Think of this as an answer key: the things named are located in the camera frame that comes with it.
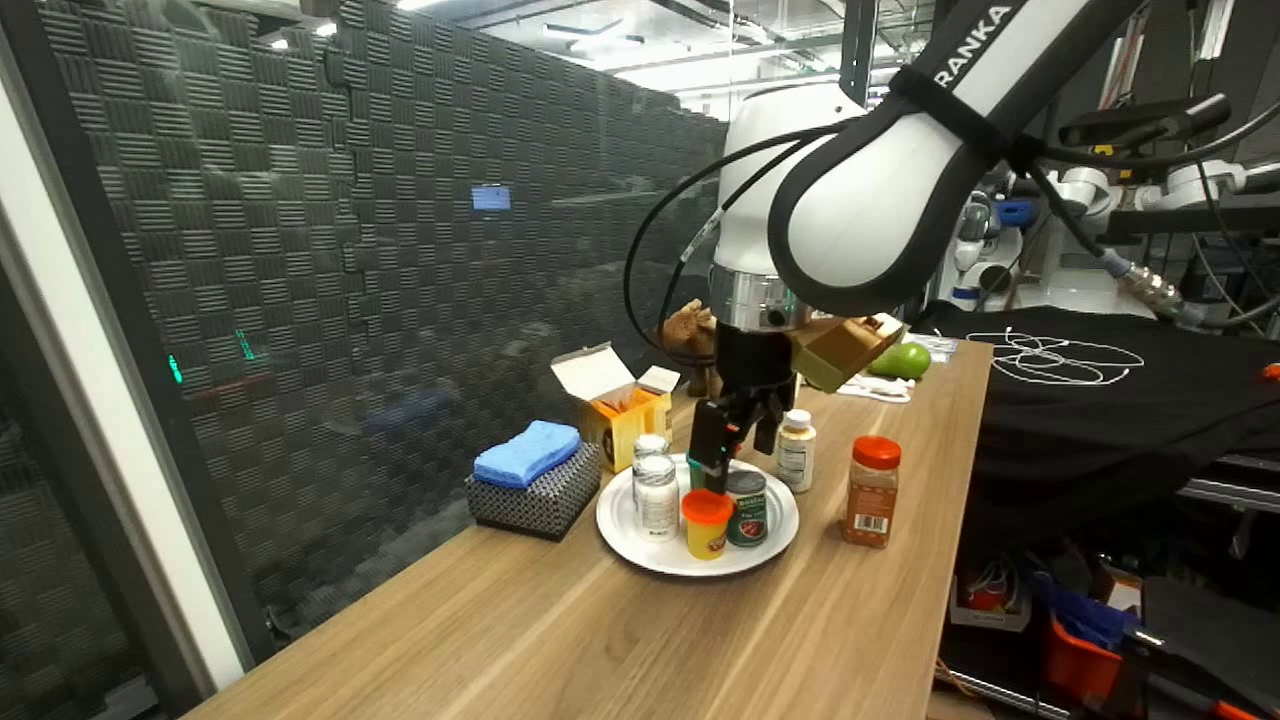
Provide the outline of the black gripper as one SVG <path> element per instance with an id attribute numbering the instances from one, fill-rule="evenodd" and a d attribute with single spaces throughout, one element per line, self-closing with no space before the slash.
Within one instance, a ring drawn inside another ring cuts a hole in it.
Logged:
<path id="1" fill-rule="evenodd" d="M 693 415 L 687 473 L 696 487 L 727 494 L 727 460 L 740 445 L 775 449 L 783 411 L 796 400 L 793 341 L 783 332 L 714 328 L 718 393 Z"/>

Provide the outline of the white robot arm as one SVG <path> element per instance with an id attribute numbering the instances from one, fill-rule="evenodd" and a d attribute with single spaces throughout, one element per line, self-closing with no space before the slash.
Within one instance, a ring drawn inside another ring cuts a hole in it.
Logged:
<path id="1" fill-rule="evenodd" d="M 1028 123 L 1141 3 L 955 0 L 876 108 L 837 121 L 837 91 L 740 108 L 713 226 L 718 393 L 693 420 L 699 481 L 718 487 L 745 438 L 775 449 L 811 313 L 871 316 L 922 294 L 970 188 L 1043 151 Z"/>

